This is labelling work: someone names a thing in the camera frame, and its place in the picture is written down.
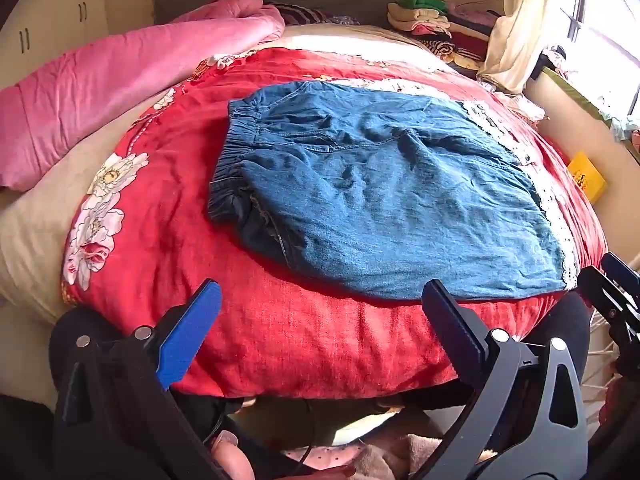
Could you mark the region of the person's left hand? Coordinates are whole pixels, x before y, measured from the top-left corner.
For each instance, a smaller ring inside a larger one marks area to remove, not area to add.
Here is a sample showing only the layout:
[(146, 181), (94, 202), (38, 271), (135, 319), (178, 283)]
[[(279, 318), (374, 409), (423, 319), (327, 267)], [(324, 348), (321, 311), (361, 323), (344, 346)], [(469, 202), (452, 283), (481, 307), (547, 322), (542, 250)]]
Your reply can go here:
[(231, 431), (221, 430), (212, 444), (212, 456), (232, 480), (254, 480), (253, 467)]

